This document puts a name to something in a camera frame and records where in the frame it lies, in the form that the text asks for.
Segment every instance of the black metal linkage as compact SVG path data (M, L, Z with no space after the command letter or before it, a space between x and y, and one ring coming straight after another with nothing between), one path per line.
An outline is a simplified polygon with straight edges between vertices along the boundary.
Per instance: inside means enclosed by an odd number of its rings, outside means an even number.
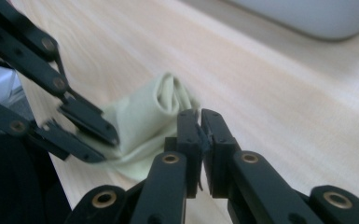
M0 105L0 130L14 137L25 136L30 129L27 119Z
M311 191L310 207L332 224L359 224L359 198L344 189L321 186Z
M0 0L0 26L16 36L22 44L45 61L55 61L59 55L58 43L46 32L38 29L27 17L7 0Z
M257 223L323 223L261 155L236 152L230 171Z
M214 198L227 198L231 183L228 164L232 161L232 155L240 149L220 114L202 109L201 128L211 146L203 159L209 190Z
M176 151L186 156L186 182L188 198L196 197L201 174L201 140L199 138L199 128L197 126L197 116L194 110L189 109L178 115Z
M243 199L236 184L232 184L228 192L228 213L233 224L256 224L249 205Z
M186 157L161 153L153 161L130 223L184 223L185 207Z
M115 127L101 117L101 112L73 97L66 98L59 112L71 120L78 129L95 136L112 146L118 144Z
M68 90L66 77L0 27L0 57L50 94L63 97Z
M119 224L126 201L126 192L119 187L92 189L81 199L65 224Z
M42 128L35 128L32 136L37 137L30 138L30 141L37 142L39 146L43 146L43 142L48 142L54 148L68 152L84 162L94 163L105 160L103 154L81 142L54 121L48 121Z

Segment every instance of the cloth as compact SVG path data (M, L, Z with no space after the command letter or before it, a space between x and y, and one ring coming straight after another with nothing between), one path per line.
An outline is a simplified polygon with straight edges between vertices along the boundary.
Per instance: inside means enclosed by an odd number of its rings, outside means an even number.
M107 158L95 165L140 181L147 177L155 156L163 151L165 137L176 136L177 114L199 106L176 77L165 74L132 95L103 106L103 117L117 128L117 147L81 131L77 136Z

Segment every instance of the white cloth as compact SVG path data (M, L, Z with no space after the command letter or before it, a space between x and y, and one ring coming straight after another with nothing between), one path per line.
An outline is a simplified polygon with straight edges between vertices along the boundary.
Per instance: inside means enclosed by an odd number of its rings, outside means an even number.
M165 137L176 136L176 116L185 109L198 109L198 101L171 74L153 79L132 95L103 107L103 117L117 129L120 144L109 146L85 133L77 136L105 155L102 168L142 180L151 163L163 151Z

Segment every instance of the metal screw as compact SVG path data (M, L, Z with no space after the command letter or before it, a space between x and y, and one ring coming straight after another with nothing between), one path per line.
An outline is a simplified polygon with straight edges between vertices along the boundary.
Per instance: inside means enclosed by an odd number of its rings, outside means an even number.
M92 205L96 208L105 208L115 203L117 195L112 190L105 190L92 198Z
M13 120L10 123L10 129L16 133L22 133L25 130L25 125L19 120Z
M179 157L170 154L170 155L166 155L162 158L162 161L168 164L172 164L172 163L176 163L179 161Z
M353 207L352 202L347 197L334 191L325 192L324 199L337 208L350 209Z
M42 45L48 51L54 51L56 49L51 39L47 37L42 39Z
M245 153L242 155L242 160L248 163L257 163L258 157L253 154Z
M59 90L63 90L63 89L65 89L65 82L62 80L62 78L60 78L60 77L55 77L54 79L53 79L53 84L54 84L54 86L57 88L57 89L59 89Z

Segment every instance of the wooden table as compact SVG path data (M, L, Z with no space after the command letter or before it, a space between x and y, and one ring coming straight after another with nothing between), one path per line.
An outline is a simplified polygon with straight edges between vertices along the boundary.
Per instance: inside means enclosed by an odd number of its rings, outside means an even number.
M335 185L359 197L359 35L314 40L215 0L12 2L58 40L71 86L96 105L172 72L294 189ZM56 99L23 86L39 123L74 129ZM53 162L72 207L102 184L134 184L74 158ZM226 210L201 192L187 200L186 223L230 223Z

